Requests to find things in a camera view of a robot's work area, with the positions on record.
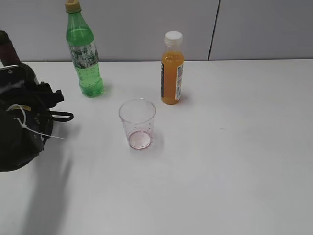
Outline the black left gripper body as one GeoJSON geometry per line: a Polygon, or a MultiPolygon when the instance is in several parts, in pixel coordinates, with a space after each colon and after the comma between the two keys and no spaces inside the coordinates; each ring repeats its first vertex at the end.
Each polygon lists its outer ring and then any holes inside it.
{"type": "Polygon", "coordinates": [[[53,114],[36,94],[36,86],[0,94],[0,170],[9,172],[30,163],[51,137],[53,114]]]}

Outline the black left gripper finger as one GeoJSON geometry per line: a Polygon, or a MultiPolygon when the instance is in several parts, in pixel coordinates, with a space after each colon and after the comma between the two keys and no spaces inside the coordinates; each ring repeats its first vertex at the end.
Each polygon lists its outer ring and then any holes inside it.
{"type": "Polygon", "coordinates": [[[64,101],[61,90],[52,91],[50,84],[41,82],[36,86],[36,94],[47,108],[53,108],[64,101]]]}

